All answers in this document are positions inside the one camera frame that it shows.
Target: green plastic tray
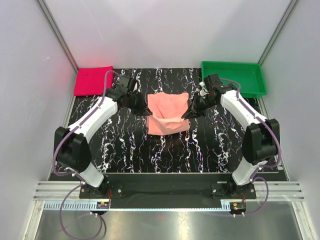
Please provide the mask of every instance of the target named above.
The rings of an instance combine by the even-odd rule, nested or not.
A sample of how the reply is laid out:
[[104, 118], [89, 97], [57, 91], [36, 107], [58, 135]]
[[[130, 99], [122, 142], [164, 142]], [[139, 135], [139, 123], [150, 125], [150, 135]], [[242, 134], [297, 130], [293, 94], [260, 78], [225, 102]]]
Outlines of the green plastic tray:
[[202, 80], [208, 75], [218, 74], [221, 79], [240, 83], [240, 93], [244, 98], [258, 99], [267, 94], [264, 74], [258, 63], [203, 61], [201, 69]]

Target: reflective metal surface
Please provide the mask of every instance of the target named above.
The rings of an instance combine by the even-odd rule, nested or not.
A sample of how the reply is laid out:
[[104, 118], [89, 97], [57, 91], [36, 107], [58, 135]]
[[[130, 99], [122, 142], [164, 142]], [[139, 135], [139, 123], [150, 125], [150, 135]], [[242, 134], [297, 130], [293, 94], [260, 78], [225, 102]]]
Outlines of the reflective metal surface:
[[[248, 203], [248, 212], [258, 207]], [[100, 221], [93, 216], [75, 219], [86, 212], [65, 211], [63, 222], [74, 237], [93, 236]], [[300, 240], [293, 207], [289, 202], [268, 202], [254, 216], [222, 217], [219, 212], [130, 212], [110, 211], [103, 215], [106, 223], [97, 240]], [[59, 213], [43, 211], [36, 240], [67, 240], [59, 224]]]

